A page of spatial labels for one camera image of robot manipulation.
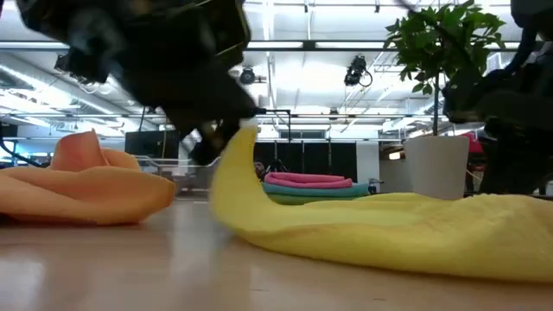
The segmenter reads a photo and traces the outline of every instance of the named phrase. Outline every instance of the green leaves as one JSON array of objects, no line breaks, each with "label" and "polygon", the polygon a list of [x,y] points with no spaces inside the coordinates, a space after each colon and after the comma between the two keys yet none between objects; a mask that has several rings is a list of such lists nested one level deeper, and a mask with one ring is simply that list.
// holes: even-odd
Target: green leaves
[{"label": "green leaves", "polygon": [[421,82],[413,87],[413,93],[423,91],[424,95],[431,95],[434,91],[434,87],[427,82]]},{"label": "green leaves", "polygon": [[469,0],[462,5],[446,4],[436,10],[422,8],[419,14],[408,14],[386,27],[389,32],[384,47],[397,48],[396,65],[404,70],[402,81],[414,79],[418,84],[413,92],[432,94],[434,78],[443,73],[450,79],[467,66],[459,48],[436,31],[434,24],[446,29],[467,50],[474,66],[481,73],[486,71],[490,51],[488,44],[505,48],[499,28],[505,23],[497,16],[483,13],[481,7]]},{"label": "green leaves", "polygon": [[432,85],[430,85],[430,84],[427,84],[427,85],[423,88],[423,94],[424,94],[424,95],[432,95],[432,91],[434,91],[434,87],[432,87]]},{"label": "green leaves", "polygon": [[412,92],[420,92],[422,91],[424,88],[424,83],[421,82],[419,84],[417,84],[415,87],[413,87],[413,91]]}]

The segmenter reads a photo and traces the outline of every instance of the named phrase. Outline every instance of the red object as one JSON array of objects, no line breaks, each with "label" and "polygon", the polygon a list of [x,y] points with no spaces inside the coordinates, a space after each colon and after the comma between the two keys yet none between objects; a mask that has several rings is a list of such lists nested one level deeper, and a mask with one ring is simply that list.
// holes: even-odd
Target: red object
[{"label": "red object", "polygon": [[468,137],[470,141],[468,145],[469,153],[477,153],[477,154],[484,153],[484,150],[482,149],[482,145],[478,142],[478,140],[476,139],[476,135],[473,132],[465,133],[462,136]]}]

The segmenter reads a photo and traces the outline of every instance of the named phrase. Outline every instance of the pink cloth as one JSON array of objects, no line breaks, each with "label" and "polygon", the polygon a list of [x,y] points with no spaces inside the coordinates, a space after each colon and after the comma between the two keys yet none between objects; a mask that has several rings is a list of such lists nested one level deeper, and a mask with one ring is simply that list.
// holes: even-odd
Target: pink cloth
[{"label": "pink cloth", "polygon": [[340,189],[353,186],[350,178],[342,176],[296,173],[268,173],[265,182],[278,186],[312,189]]}]

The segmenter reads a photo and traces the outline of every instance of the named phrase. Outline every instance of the black monitor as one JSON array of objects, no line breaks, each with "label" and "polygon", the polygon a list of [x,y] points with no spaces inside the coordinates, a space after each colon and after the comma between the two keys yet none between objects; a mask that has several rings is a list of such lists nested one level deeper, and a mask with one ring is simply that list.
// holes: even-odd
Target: black monitor
[{"label": "black monitor", "polygon": [[149,156],[153,159],[178,159],[179,143],[179,132],[176,130],[128,132],[124,138],[124,151],[134,156]]}]

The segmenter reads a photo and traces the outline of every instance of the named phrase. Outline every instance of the yellow cloth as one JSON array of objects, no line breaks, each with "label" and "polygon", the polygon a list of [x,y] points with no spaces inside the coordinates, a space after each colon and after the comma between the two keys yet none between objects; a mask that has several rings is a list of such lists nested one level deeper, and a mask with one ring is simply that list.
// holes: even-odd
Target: yellow cloth
[{"label": "yellow cloth", "polygon": [[0,170],[0,213],[21,221],[136,223],[174,197],[173,182],[142,173],[131,155],[101,149],[94,132],[63,137],[49,168]]},{"label": "yellow cloth", "polygon": [[252,163],[255,128],[230,142],[213,180],[216,216],[267,250],[339,263],[553,282],[553,203],[515,195],[457,201],[387,194],[304,206],[273,202]]}]

